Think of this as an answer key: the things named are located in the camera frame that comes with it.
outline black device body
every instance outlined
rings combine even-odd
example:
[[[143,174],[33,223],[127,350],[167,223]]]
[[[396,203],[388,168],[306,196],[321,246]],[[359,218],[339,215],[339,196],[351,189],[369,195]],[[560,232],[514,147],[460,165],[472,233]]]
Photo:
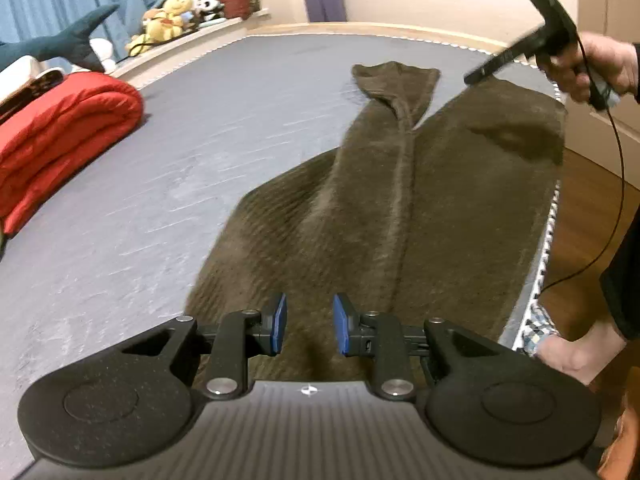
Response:
[[[18,406],[36,459],[20,478],[329,479],[373,463],[372,479],[596,478],[582,459],[600,409],[578,381],[445,320],[403,326],[337,294],[338,351],[372,359],[370,381],[251,382],[247,360],[281,351],[286,315],[276,294],[215,325],[180,316],[36,381]]]
[[[578,31],[574,20],[558,0],[530,1],[540,12],[545,23],[467,73],[464,78],[466,84],[479,83],[520,56],[527,59],[533,56],[548,59],[550,56],[560,54],[567,45],[577,43]],[[582,65],[577,68],[577,71],[585,72],[586,67]],[[589,103],[596,110],[605,110],[607,103],[614,103],[619,97],[593,68],[590,68],[589,72],[591,76]]]

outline red blanket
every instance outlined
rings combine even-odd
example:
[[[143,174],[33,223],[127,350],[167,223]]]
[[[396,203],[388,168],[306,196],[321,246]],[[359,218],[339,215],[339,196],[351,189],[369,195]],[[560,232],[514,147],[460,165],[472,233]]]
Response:
[[[0,219],[16,234],[76,171],[140,121],[142,96],[113,77],[79,72],[0,125]]]

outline bed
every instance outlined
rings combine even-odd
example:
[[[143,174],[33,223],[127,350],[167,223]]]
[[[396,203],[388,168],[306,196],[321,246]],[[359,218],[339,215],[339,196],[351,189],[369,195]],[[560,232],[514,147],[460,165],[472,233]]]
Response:
[[[6,248],[0,265],[3,475],[31,459],[15,418],[30,383],[178,315],[238,200],[339,144],[366,101],[351,80],[354,63],[393,59],[439,68],[428,116],[463,90],[463,73],[486,56],[402,38],[254,35],[141,85],[145,123],[57,192]],[[498,76],[560,98],[526,64]],[[557,200],[558,192],[500,338],[506,346],[519,344],[527,305],[539,290]]]

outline person's hand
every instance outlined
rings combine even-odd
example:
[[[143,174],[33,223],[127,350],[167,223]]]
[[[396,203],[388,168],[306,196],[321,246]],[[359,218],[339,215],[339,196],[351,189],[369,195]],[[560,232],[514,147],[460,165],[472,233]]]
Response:
[[[638,92],[638,54],[632,44],[592,32],[581,33],[580,39],[590,70],[599,73],[620,95]],[[574,72],[574,68],[582,63],[582,51],[577,43],[567,46],[549,62],[537,60],[546,76],[579,103],[590,97],[589,76],[585,72]]]

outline yellow stuffed toy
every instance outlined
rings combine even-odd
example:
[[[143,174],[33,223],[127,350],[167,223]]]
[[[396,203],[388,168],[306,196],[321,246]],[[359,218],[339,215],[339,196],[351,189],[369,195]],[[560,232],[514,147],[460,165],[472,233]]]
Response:
[[[140,34],[131,37],[131,42],[127,43],[124,48],[127,53],[133,57],[142,54],[151,48],[155,41],[148,34]]]
[[[192,8],[193,0],[166,0],[147,20],[146,34],[158,42],[177,38],[191,25]]]

